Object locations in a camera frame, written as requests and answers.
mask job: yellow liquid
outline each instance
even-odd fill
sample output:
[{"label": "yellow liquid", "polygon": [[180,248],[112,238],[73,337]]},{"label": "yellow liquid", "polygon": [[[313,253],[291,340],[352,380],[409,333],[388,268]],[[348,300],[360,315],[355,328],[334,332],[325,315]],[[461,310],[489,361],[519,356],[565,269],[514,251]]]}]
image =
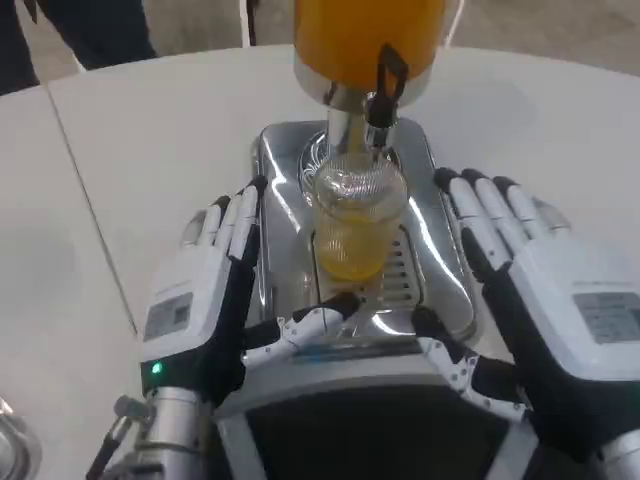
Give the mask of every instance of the yellow liquid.
[{"label": "yellow liquid", "polygon": [[369,92],[385,43],[409,65],[409,79],[431,65],[444,10],[445,0],[296,0],[294,43],[320,75]]},{"label": "yellow liquid", "polygon": [[338,220],[320,206],[314,206],[314,210],[316,256],[330,275],[360,282],[382,270],[398,232],[399,216],[372,222],[366,214],[349,212]]}]

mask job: clear glass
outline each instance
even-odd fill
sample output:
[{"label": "clear glass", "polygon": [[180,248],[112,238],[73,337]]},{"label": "clear glass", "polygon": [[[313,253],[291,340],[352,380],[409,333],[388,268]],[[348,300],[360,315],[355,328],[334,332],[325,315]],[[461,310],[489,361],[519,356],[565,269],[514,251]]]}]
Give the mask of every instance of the clear glass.
[{"label": "clear glass", "polygon": [[376,89],[378,53],[390,44],[409,79],[431,65],[445,0],[296,0],[294,44],[316,73],[364,92]]},{"label": "clear glass", "polygon": [[314,180],[314,248],[333,277],[364,281],[387,261],[409,200],[402,172],[386,155],[326,161]]}]

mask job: black pants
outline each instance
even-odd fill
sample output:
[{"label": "black pants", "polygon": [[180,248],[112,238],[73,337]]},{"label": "black pants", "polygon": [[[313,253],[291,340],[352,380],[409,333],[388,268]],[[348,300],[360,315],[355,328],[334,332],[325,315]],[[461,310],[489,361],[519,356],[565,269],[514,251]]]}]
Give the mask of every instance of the black pants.
[{"label": "black pants", "polygon": [[[38,84],[16,1],[0,0],[0,95]],[[142,0],[38,0],[41,10],[87,69],[156,56]]]}]

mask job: metal robot arm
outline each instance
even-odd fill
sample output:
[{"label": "metal robot arm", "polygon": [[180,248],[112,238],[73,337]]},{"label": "metal robot arm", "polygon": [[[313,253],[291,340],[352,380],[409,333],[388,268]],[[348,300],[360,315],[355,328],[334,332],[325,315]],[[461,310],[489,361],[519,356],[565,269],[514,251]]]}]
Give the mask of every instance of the metal robot arm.
[{"label": "metal robot arm", "polygon": [[[158,269],[141,335],[146,402],[126,396],[86,478],[204,480],[213,409],[244,381],[245,370],[294,355],[359,307],[351,293],[245,330],[266,188],[255,178],[233,199],[196,214],[179,252]],[[133,424],[132,452],[105,471]]]},{"label": "metal robot arm", "polygon": [[[605,478],[640,478],[640,284],[631,262],[575,236],[557,211],[506,177],[439,169],[435,183],[451,200],[469,266],[515,366],[491,373],[482,357],[447,340],[433,312],[431,322],[414,320],[425,355],[447,365],[447,355],[434,357],[445,350],[458,380],[465,370],[466,383],[449,384],[471,403],[519,391],[526,412],[511,406],[540,441],[579,462],[594,460]],[[494,380],[474,385],[480,362],[487,365],[481,377]],[[478,402],[473,392],[487,398]],[[508,418],[505,411],[492,413]]]}]

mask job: dispenser spout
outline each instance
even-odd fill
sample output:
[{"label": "dispenser spout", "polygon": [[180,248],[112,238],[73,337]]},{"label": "dispenser spout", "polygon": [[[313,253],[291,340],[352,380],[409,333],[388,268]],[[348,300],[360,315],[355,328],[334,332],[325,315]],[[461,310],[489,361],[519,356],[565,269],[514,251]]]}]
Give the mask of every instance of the dispenser spout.
[{"label": "dispenser spout", "polygon": [[[392,93],[387,90],[387,74],[395,79]],[[377,89],[365,103],[365,144],[370,149],[387,149],[393,143],[398,101],[409,77],[409,66],[400,54],[385,43],[378,54]]]}]

